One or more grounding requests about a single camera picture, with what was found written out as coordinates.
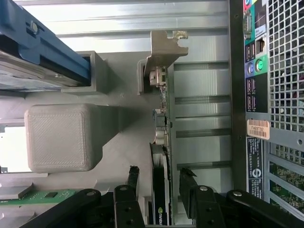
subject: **orange barcode sticker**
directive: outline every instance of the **orange barcode sticker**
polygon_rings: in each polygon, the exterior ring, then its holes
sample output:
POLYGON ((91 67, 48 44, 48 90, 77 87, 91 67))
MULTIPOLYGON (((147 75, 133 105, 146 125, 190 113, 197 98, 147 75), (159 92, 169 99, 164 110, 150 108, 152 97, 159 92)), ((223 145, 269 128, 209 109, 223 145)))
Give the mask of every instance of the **orange barcode sticker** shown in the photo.
POLYGON ((266 120, 247 120, 247 134, 256 138, 270 138, 270 126, 266 120))

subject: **ethernet port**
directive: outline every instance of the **ethernet port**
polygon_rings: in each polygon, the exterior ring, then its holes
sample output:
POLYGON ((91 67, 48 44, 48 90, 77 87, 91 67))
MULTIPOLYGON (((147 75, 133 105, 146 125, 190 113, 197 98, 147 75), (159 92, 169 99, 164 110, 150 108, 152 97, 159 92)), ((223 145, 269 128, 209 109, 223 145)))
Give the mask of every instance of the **ethernet port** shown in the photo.
POLYGON ((256 54, 262 53, 265 48, 265 41, 260 38, 256 41, 256 54))

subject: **screw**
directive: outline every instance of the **screw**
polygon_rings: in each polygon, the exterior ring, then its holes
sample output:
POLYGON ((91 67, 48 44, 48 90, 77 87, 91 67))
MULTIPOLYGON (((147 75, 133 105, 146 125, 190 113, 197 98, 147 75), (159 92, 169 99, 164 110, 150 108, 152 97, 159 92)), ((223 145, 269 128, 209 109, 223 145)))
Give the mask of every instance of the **screw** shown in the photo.
POLYGON ((93 196, 93 195, 95 195, 95 192, 91 191, 91 192, 88 192, 86 195, 87 196, 93 196))
POLYGON ((233 192, 233 195, 234 195, 234 196, 242 196, 242 193, 240 193, 239 191, 234 191, 234 192, 233 192))
POLYGON ((206 186, 201 186, 201 187, 199 188, 199 190, 201 190, 201 191, 208 191, 208 188, 207 188, 206 186))
POLYGON ((31 28, 34 30, 34 34, 38 33, 38 26, 35 22, 31 21, 30 23, 31 28))

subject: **metal bracket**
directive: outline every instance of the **metal bracket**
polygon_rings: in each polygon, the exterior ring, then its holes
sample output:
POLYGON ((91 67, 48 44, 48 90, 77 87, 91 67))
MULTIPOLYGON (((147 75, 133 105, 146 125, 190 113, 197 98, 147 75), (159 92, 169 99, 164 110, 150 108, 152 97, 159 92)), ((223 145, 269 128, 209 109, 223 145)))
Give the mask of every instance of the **metal bracket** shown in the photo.
POLYGON ((187 32, 174 31, 173 38, 168 38, 166 31, 151 32, 151 55, 147 57, 144 76, 149 76, 157 67, 168 68, 179 57, 188 55, 188 48, 178 45, 179 39, 188 39, 187 32))

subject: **ventilation grille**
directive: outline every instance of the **ventilation grille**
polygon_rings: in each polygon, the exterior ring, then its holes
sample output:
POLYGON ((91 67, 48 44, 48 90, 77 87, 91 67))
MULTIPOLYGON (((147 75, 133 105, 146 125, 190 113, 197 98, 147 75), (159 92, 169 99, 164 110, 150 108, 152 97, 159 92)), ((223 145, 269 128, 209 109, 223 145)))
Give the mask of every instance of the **ventilation grille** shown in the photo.
POLYGON ((304 0, 269 1, 271 127, 304 132, 304 0))
POLYGON ((274 149, 271 151, 271 154, 276 155, 280 158, 289 160, 293 163, 304 166, 304 152, 291 149, 286 146, 281 146, 278 144, 273 144, 274 149))

